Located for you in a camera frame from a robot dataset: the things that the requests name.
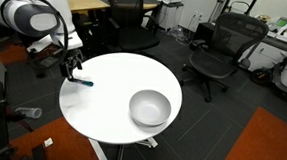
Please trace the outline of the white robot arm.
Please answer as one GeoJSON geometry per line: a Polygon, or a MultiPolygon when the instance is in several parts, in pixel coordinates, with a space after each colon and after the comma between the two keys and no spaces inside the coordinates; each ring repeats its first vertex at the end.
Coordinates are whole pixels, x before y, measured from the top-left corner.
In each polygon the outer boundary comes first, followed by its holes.
{"type": "Polygon", "coordinates": [[[30,61],[37,71],[59,67],[67,79],[81,68],[79,48],[83,41],[76,32],[68,0],[0,0],[0,25],[25,37],[37,37],[29,47],[30,54],[39,53],[54,44],[53,54],[34,56],[30,61]]]}

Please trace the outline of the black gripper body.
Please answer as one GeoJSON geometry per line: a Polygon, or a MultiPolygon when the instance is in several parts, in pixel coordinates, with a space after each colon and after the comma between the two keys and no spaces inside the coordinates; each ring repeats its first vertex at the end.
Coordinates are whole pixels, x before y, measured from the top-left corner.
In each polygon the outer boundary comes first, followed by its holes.
{"type": "Polygon", "coordinates": [[[79,49],[68,50],[64,61],[60,63],[60,71],[62,75],[66,78],[72,79],[74,77],[73,70],[75,68],[81,69],[82,62],[83,55],[79,49]]]}

